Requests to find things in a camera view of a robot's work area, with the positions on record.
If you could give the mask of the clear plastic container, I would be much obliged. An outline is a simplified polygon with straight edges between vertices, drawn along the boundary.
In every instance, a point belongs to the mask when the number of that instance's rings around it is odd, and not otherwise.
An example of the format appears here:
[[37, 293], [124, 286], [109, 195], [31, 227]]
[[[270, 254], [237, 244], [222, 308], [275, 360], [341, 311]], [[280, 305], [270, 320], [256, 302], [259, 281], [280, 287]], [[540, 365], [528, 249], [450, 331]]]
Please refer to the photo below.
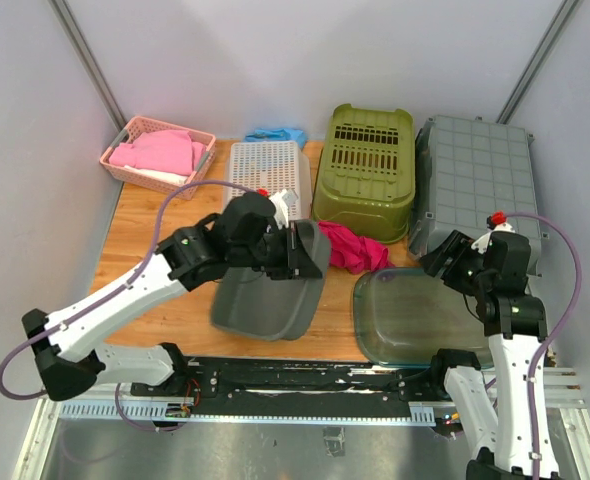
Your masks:
[[372, 363], [428, 366], [438, 350], [473, 352], [492, 365], [476, 302], [420, 268], [388, 268], [362, 275], [352, 293], [357, 344]]

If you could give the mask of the dark grey tray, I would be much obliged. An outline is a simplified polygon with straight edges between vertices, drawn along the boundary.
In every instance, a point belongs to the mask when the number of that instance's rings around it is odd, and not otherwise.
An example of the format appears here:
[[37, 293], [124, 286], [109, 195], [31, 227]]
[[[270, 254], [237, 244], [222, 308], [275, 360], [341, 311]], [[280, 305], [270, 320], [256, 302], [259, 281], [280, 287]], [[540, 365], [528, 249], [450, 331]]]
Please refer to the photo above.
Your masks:
[[230, 268], [219, 282], [210, 310], [211, 325], [259, 340], [296, 340], [309, 328], [317, 310], [330, 263], [331, 246], [319, 229], [315, 260], [321, 279], [271, 280], [263, 271], [266, 246], [237, 244]]

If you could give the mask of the large grey plastic bin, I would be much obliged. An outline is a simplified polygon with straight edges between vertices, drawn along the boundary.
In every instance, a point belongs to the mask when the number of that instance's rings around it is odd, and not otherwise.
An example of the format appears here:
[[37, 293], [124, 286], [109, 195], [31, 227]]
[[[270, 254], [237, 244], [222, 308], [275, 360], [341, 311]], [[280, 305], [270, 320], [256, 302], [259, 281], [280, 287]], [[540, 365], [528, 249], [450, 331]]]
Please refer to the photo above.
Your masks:
[[410, 256], [431, 253], [454, 230], [481, 237], [495, 212], [536, 214], [529, 144], [520, 127], [445, 115], [428, 119], [415, 143]]

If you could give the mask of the white perforated basket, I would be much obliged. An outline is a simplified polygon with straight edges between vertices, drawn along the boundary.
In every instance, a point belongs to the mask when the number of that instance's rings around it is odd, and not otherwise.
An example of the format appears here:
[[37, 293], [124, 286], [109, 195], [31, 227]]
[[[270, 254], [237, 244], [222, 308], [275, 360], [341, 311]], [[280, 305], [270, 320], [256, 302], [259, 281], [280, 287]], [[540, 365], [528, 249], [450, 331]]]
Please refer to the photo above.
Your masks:
[[253, 190], [264, 189], [269, 194], [292, 190], [297, 200], [289, 209], [289, 218], [310, 217], [310, 161], [295, 141], [234, 143], [225, 167], [225, 180]]

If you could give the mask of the green plastic basin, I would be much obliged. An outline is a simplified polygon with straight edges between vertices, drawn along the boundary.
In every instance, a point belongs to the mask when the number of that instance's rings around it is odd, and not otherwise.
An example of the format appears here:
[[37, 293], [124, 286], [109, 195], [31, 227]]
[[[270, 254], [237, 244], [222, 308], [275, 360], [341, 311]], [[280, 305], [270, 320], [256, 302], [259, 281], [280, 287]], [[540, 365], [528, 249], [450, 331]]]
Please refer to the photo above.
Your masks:
[[311, 216], [384, 244], [407, 235], [415, 197], [415, 128], [403, 109], [335, 108]]

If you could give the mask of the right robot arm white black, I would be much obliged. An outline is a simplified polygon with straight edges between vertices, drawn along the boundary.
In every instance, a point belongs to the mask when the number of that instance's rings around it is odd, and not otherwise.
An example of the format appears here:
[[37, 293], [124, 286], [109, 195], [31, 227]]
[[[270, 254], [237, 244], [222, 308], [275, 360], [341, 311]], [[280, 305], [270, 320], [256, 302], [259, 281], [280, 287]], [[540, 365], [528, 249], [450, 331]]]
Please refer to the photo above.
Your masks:
[[475, 353], [440, 349], [431, 361], [430, 392], [454, 402], [468, 442], [469, 479], [558, 479], [549, 439], [542, 347], [545, 307], [530, 295], [529, 240], [501, 224], [477, 240], [453, 231], [421, 258], [424, 272], [476, 302], [495, 371], [489, 397]]

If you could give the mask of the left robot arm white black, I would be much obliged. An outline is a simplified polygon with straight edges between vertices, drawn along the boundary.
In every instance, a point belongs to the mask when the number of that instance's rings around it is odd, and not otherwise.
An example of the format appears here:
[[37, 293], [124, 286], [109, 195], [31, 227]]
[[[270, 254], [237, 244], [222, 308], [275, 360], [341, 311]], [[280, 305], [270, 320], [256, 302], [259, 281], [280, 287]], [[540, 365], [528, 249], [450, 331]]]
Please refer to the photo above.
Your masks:
[[34, 309], [22, 323], [47, 396], [73, 399], [99, 384], [139, 383], [182, 393], [188, 364], [179, 347], [106, 343], [147, 311], [218, 283], [211, 324], [264, 341], [296, 340], [309, 328], [331, 245], [310, 219], [291, 220], [276, 197], [245, 193], [157, 244], [133, 270], [59, 311]]

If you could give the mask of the magenta crumpled cloth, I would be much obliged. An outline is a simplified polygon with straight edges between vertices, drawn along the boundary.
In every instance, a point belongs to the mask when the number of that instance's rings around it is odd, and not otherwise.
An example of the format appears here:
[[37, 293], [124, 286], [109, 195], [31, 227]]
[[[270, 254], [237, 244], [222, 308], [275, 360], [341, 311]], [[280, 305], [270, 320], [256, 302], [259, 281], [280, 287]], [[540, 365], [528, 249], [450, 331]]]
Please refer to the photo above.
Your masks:
[[331, 266], [345, 269], [351, 274], [394, 267], [388, 248], [378, 241], [356, 235], [337, 223], [320, 221], [318, 226], [331, 244]]

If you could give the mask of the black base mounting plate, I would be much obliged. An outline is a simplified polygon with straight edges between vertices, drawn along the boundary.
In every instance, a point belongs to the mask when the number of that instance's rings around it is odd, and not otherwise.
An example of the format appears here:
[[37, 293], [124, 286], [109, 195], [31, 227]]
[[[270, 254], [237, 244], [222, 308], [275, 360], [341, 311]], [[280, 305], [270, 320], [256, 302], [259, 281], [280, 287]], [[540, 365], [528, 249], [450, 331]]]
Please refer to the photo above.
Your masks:
[[412, 402], [449, 399], [427, 366], [225, 357], [188, 358], [179, 378], [129, 393], [192, 398], [197, 414], [331, 419], [403, 417]]

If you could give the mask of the blue packet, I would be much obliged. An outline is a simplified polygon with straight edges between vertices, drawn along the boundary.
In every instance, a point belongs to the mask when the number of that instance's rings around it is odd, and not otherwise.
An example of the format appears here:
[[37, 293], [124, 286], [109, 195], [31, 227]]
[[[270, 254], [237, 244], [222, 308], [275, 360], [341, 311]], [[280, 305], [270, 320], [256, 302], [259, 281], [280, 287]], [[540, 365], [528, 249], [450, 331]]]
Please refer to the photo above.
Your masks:
[[258, 128], [248, 133], [244, 142], [266, 142], [266, 141], [294, 141], [300, 149], [303, 149], [308, 141], [308, 135], [304, 130], [295, 128]]

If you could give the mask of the white folded cloth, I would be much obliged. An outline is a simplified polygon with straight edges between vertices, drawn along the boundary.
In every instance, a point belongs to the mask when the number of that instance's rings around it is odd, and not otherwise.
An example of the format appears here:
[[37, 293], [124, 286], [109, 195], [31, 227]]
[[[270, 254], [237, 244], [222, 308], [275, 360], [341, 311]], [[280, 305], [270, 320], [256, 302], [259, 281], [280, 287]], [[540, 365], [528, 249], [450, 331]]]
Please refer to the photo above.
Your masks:
[[173, 188], [177, 188], [184, 185], [188, 180], [187, 176], [175, 173], [168, 173], [150, 169], [138, 169], [132, 166], [125, 166], [125, 169], [131, 173], [138, 174], [140, 176], [144, 176], [149, 179], [153, 179], [155, 181], [171, 185]]

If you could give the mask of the pink folded towel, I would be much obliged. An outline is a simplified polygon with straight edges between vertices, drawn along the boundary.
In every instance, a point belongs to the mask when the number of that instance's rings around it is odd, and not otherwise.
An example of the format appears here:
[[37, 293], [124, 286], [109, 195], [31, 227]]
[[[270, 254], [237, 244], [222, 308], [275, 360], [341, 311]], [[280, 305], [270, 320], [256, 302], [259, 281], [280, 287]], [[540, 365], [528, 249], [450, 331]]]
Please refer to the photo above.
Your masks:
[[206, 152], [187, 131], [161, 130], [143, 133], [132, 143], [122, 142], [110, 155], [109, 163], [189, 176]]

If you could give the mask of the pink plastic basket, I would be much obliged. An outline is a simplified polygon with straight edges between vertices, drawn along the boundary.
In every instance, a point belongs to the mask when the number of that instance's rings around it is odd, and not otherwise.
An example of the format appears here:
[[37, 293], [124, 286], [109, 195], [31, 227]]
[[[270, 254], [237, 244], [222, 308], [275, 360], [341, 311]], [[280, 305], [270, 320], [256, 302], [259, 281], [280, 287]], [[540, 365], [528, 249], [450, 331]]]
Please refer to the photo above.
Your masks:
[[202, 180], [215, 149], [212, 133], [135, 116], [99, 163], [117, 180], [168, 194]]

